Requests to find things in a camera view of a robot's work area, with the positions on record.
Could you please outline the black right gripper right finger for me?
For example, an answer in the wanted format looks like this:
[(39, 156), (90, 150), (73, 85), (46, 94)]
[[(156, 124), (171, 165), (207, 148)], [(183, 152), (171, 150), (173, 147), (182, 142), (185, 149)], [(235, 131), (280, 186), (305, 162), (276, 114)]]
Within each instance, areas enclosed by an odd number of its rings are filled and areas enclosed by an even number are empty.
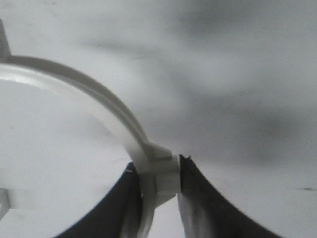
[(276, 238), (233, 206), (204, 177), (193, 160), (179, 156), (181, 192), (177, 195), (187, 238)]

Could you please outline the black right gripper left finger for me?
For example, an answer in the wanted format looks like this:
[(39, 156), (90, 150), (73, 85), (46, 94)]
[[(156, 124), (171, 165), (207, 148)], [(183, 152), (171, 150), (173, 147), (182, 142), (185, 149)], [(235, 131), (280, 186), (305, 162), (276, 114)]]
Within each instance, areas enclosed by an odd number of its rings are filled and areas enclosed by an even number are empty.
[(59, 238), (135, 238), (142, 215), (138, 174), (129, 163), (107, 195)]

